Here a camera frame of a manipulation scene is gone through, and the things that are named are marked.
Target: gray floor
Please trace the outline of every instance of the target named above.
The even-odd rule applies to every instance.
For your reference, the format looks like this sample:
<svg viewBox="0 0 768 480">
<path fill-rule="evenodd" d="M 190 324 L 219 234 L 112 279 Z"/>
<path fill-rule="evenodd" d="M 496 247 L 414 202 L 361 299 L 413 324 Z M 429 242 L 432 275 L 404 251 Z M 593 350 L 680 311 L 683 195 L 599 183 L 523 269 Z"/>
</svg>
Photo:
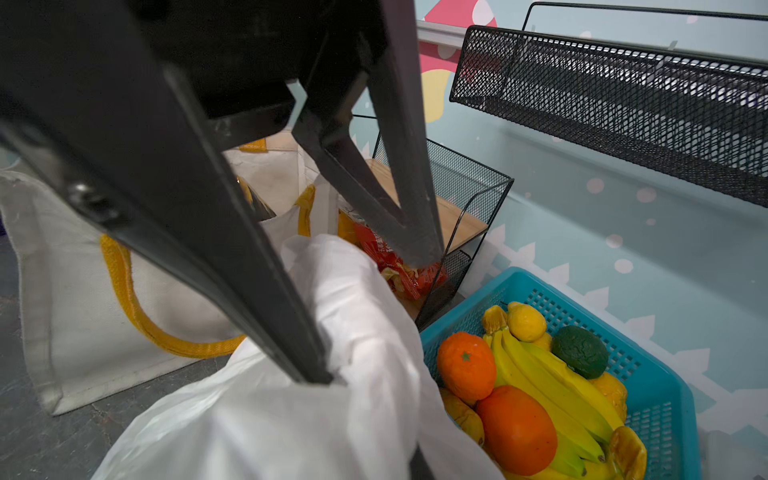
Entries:
<svg viewBox="0 0 768 480">
<path fill-rule="evenodd" d="M 24 364 L 17 275 L 8 237 L 0 237 L 0 480 L 90 478 L 136 415 L 227 362 L 227 357 L 201 360 L 51 417 L 40 408 Z"/>
</svg>

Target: banana bunch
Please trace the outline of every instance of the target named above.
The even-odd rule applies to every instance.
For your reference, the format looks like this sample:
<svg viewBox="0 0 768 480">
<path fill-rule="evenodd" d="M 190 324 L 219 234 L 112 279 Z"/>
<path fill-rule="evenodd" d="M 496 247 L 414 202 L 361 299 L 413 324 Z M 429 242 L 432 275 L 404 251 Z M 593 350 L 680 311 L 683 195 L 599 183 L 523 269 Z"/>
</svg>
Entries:
<svg viewBox="0 0 768 480">
<path fill-rule="evenodd" d="M 589 389 L 576 379 L 570 379 L 575 384 L 572 385 L 556 376 L 553 371 L 563 376 L 567 373 L 561 372 L 558 365 L 550 366 L 530 353 L 527 344 L 524 346 L 510 334 L 503 313 L 501 307 L 495 306 L 483 316 L 484 340 L 490 345 L 496 361 L 496 386 L 511 385 L 532 396 L 545 408 L 558 432 L 557 453 L 549 467 L 538 474 L 541 480 L 613 478 L 613 475 L 609 477 L 607 472 L 602 472 L 604 468 L 601 465 L 606 459 L 598 441 L 608 444 L 611 440 L 614 425 L 617 425 L 615 422 L 619 421 L 615 418 L 615 411 L 611 407 L 613 415 L 607 419 L 604 415 L 607 409 L 600 408 L 598 411 L 591 404 L 592 399 L 585 398 L 578 391 L 578 388 L 584 388 L 591 394 Z M 591 475 L 596 471 L 604 475 Z"/>
<path fill-rule="evenodd" d="M 589 380 L 574 372 L 565 362 L 532 343 L 520 343 L 523 349 L 536 358 L 561 384 L 580 396 L 597 410 L 611 426 L 611 431 L 624 425 L 613 403 L 592 385 Z"/>
</svg>

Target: light blue wall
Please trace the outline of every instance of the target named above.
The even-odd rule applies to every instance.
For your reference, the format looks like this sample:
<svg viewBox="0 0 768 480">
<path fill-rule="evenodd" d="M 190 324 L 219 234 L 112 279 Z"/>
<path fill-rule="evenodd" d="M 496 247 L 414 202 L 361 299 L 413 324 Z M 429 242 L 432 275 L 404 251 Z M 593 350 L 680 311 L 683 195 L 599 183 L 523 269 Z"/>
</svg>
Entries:
<svg viewBox="0 0 768 480">
<path fill-rule="evenodd" d="M 417 16 L 435 3 L 417 0 Z M 529 5 L 488 3 L 507 28 L 521 27 Z M 768 2 L 746 0 L 615 3 L 768 14 Z M 540 32 L 768 56 L 768 24 L 758 22 L 537 7 L 530 24 Z M 443 115 L 427 125 L 429 138 L 516 179 L 492 226 L 501 228 L 493 237 L 501 243 L 486 241 L 465 293 L 511 262 L 551 274 L 658 349 L 691 384 L 702 428 L 768 455 L 768 209 L 452 104 L 449 93 Z M 364 95 L 356 112 L 372 114 L 369 102 Z M 375 132 L 354 132 L 372 152 Z M 607 241 L 615 235 L 620 246 Z"/>
</svg>

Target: avocado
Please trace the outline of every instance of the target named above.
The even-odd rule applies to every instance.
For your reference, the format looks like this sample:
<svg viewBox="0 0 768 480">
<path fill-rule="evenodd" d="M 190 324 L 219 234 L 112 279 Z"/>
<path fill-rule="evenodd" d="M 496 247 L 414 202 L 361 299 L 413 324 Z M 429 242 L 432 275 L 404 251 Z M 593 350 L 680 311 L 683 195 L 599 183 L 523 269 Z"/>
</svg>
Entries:
<svg viewBox="0 0 768 480">
<path fill-rule="evenodd" d="M 564 326 L 552 337 L 552 353 L 587 380 L 608 367 L 608 349 L 594 333 L 578 326 Z"/>
</svg>

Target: banana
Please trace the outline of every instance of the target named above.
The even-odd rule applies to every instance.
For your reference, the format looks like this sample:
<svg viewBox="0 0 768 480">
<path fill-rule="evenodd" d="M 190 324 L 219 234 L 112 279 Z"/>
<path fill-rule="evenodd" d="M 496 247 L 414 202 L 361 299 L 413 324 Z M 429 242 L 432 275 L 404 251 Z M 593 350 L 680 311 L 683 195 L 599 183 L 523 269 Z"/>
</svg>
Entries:
<svg viewBox="0 0 768 480">
<path fill-rule="evenodd" d="M 584 460 L 576 453 L 576 446 L 561 433 L 558 433 L 558 451 L 554 454 L 549 468 L 574 478 L 581 478 L 587 474 Z"/>
<path fill-rule="evenodd" d="M 482 447 L 485 444 L 485 431 L 482 428 L 480 415 L 448 389 L 440 389 L 440 397 L 445 413 L 448 413 L 456 425 Z"/>
<path fill-rule="evenodd" d="M 523 350 L 520 341 L 512 336 L 509 329 L 502 330 L 502 345 L 509 358 L 541 393 L 581 423 L 597 440 L 604 443 L 611 440 L 614 430 L 605 418 L 581 397 L 558 382 L 534 357 Z"/>
<path fill-rule="evenodd" d="M 493 334 L 491 351 L 496 361 L 496 386 L 511 385 L 532 396 L 547 411 L 552 423 L 554 423 L 555 430 L 571 441 L 578 456 L 593 462 L 605 462 L 603 450 L 589 435 L 589 432 L 534 387 L 512 362 L 502 345 L 502 332 Z"/>
<path fill-rule="evenodd" d="M 526 352 L 536 358 L 560 383 L 568 387 L 568 389 L 580 396 L 586 403 L 603 415 L 611 429 L 615 430 L 624 425 L 611 401 L 600 393 L 594 385 L 589 383 L 589 380 L 569 369 L 565 362 L 550 352 L 545 352 L 530 343 L 521 343 L 520 345 Z"/>
<path fill-rule="evenodd" d="M 585 464 L 587 474 L 580 477 L 580 480 L 622 480 L 621 473 L 618 473 L 613 465 L 593 462 L 585 462 Z M 527 478 L 531 480 L 574 480 L 573 477 L 563 475 L 551 466 L 536 475 L 529 475 Z"/>
</svg>

